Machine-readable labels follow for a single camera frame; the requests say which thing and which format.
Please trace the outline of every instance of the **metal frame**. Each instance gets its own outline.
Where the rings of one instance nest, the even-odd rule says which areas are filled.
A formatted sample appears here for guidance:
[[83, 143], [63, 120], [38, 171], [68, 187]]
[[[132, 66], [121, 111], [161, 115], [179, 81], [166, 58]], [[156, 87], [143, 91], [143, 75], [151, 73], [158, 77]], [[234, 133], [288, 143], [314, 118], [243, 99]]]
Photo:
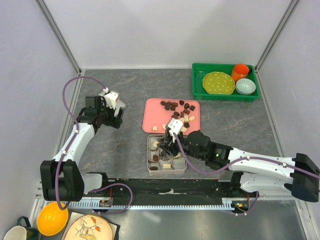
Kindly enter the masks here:
[[288, 22], [290, 16], [292, 15], [294, 10], [296, 9], [299, 2], [300, 2], [300, 0], [291, 0], [291, 2], [289, 3], [289, 5], [286, 8], [279, 24], [276, 26], [276, 29], [274, 30], [268, 44], [266, 45], [260, 59], [258, 60], [258, 63], [255, 66], [256, 70], [259, 70], [261, 68], [261, 66], [264, 64], [267, 56], [269, 55], [271, 49], [274, 47], [276, 41], [278, 40], [281, 32], [283, 31], [286, 23]]
[[54, 19], [54, 17], [52, 16], [47, 4], [45, 3], [44, 0], [34, 0], [35, 3], [38, 5], [40, 11], [42, 12], [45, 20], [47, 21], [49, 27], [51, 28], [54, 36], [56, 37], [57, 41], [59, 42], [62, 50], [64, 51], [64, 53], [66, 54], [67, 58], [69, 59], [72, 67], [74, 68], [74, 70], [77, 72], [77, 74], [79, 75], [81, 73], [81, 68], [78, 65], [74, 55], [72, 54], [64, 36], [62, 35], [60, 29], [58, 28], [58, 25]]
[[[80, 76], [84, 76], [85, 72], [86, 71], [83, 71], [80, 74]], [[83, 80], [84, 80], [83, 78], [80, 78], [75, 81], [75, 86], [74, 86], [74, 90], [73, 90], [73, 94], [72, 94], [70, 106], [69, 106], [70, 111], [72, 113], [75, 112], [76, 104], [77, 104], [77, 100], [78, 100], [78, 96], [80, 93], [80, 89], [81, 89]], [[63, 128], [61, 130], [59, 142], [56, 145], [54, 154], [57, 154], [60, 151], [60, 149], [62, 149], [63, 145], [65, 144], [65, 142], [67, 141], [67, 139], [69, 137], [69, 132], [72, 131], [72, 129], [71, 129], [72, 118], [67, 112], [65, 114], [66, 114], [66, 116], [65, 116]]]
[[[72, 54], [68, 44], [66, 43], [66, 40], [64, 39], [61, 31], [59, 30], [50, 10], [48, 9], [47, 4], [45, 3], [45, 0], [35, 0], [36, 4], [38, 5], [39, 9], [41, 10], [43, 16], [45, 17], [48, 25], [50, 26], [53, 34], [55, 35], [56, 39], [58, 40], [61, 48], [63, 49], [63, 51], [65, 52], [66, 56], [68, 57], [70, 63], [72, 64], [73, 68], [75, 69], [75, 71], [78, 73], [78, 76], [80, 75], [84, 75], [82, 73], [82, 70], [80, 68], [80, 66], [78, 65], [74, 55]], [[264, 64], [266, 58], [268, 57], [269, 53], [271, 52], [272, 48], [274, 47], [276, 41], [278, 40], [280, 34], [282, 33], [286, 23], [288, 22], [289, 18], [291, 17], [292, 13], [294, 12], [294, 10], [296, 9], [296, 7], [298, 6], [298, 3], [300, 2], [300, 0], [291, 0], [291, 2], [289, 3], [288, 7], [286, 8], [279, 24], [277, 25], [275, 31], [273, 32], [268, 44], [266, 45], [261, 57], [259, 58], [255, 69], [256, 69], [256, 76], [257, 76], [257, 80], [258, 80], [258, 84], [260, 87], [260, 91], [261, 91], [261, 95], [265, 104], [265, 108], [266, 108], [266, 112], [270, 121], [270, 125], [272, 128], [272, 132], [275, 138], [275, 142], [279, 151], [279, 154], [281, 157], [285, 156], [285, 150], [283, 149], [283, 145], [281, 143], [281, 139], [279, 137], [279, 131], [277, 129], [277, 125], [275, 124], [275, 120], [274, 120], [274, 116], [272, 113], [272, 109], [270, 108], [265, 92], [263, 90], [263, 87], [261, 85], [261, 80], [260, 80], [260, 75], [259, 75], [259, 69], [262, 67], [262, 65]], [[70, 110], [71, 112], [74, 112], [75, 107], [76, 107], [76, 103], [77, 103], [77, 99], [78, 99], [78, 95], [81, 89], [81, 85], [82, 85], [82, 79], [79, 79], [76, 81], [75, 84], [75, 88], [74, 88], [74, 92], [71, 98], [71, 103], [70, 103]], [[63, 126], [63, 129], [61, 131], [61, 136], [60, 136], [60, 141], [56, 146], [55, 152], [59, 151], [59, 149], [63, 146], [64, 142], [67, 140], [68, 137], [68, 133], [69, 133], [69, 128], [71, 125], [72, 119], [71, 117], [67, 114], [66, 118], [65, 118], [65, 123]], [[269, 201], [279, 201], [279, 200], [291, 200], [291, 197], [288, 197], [287, 199], [283, 199], [283, 198], [268, 198], [267, 196], [265, 196], [263, 199], [260, 199], [261, 201], [263, 200], [269, 200]], [[299, 217], [304, 229], [304, 233], [307, 237], [308, 240], [315, 240], [315, 239], [320, 239], [320, 234], [319, 234], [319, 230], [317, 227], [317, 224], [315, 223], [315, 221], [313, 221], [309, 215], [309, 211], [308, 211], [308, 205], [306, 204], [306, 202], [301, 201], [301, 200], [296, 200], [296, 206], [298, 209], [298, 213], [299, 213]], [[43, 199], [43, 195], [42, 195], [42, 185], [40, 183], [39, 188], [38, 188], [38, 192], [36, 194], [35, 197], [35, 201], [31, 210], [31, 214], [30, 214], [30, 222], [33, 226], [36, 226], [36, 222], [37, 222], [37, 216], [40, 213], [41, 209], [47, 205], [48, 202], [45, 201]]]

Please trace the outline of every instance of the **yellow bowl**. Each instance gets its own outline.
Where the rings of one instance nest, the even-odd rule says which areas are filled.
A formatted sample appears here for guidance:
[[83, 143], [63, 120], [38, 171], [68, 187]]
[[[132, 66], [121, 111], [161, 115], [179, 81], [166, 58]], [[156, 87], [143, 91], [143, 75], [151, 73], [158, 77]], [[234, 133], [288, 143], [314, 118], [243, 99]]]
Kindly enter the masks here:
[[208, 94], [230, 95], [236, 89], [235, 81], [231, 76], [221, 71], [213, 71], [205, 75], [202, 86]]
[[56, 202], [45, 206], [39, 214], [37, 226], [40, 233], [53, 236], [64, 229], [69, 217], [68, 209], [60, 210]]

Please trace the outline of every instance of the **orange cup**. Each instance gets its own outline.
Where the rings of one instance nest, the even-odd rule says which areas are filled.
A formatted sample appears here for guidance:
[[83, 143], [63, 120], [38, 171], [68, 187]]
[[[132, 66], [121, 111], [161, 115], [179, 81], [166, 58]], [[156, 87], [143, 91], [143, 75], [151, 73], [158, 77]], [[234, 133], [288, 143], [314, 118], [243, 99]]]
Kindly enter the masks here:
[[242, 63], [237, 64], [234, 66], [231, 77], [232, 79], [237, 82], [239, 79], [245, 78], [249, 73], [249, 67]]

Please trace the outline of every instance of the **white wall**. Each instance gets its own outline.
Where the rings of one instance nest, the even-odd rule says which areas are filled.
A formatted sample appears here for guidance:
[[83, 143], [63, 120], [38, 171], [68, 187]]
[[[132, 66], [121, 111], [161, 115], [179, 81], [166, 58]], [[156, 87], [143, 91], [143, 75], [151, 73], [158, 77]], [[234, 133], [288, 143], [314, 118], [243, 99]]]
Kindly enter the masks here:
[[[0, 239], [29, 216], [66, 111], [64, 83], [76, 75], [33, 0], [0, 1]], [[67, 98], [70, 99], [72, 87]]]
[[[320, 1], [300, 1], [260, 70], [288, 156], [305, 153], [320, 167]], [[320, 225], [320, 204], [312, 213]]]
[[45, 0], [82, 68], [255, 65], [290, 0]]

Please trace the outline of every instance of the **light blue bowl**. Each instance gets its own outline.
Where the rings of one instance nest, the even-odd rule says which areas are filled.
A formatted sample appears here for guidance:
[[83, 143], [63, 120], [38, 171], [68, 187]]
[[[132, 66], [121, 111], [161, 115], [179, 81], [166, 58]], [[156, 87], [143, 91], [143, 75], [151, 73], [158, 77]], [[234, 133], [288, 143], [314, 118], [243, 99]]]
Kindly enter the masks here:
[[241, 78], [235, 83], [235, 89], [241, 95], [253, 94], [256, 88], [256, 84], [248, 78]]

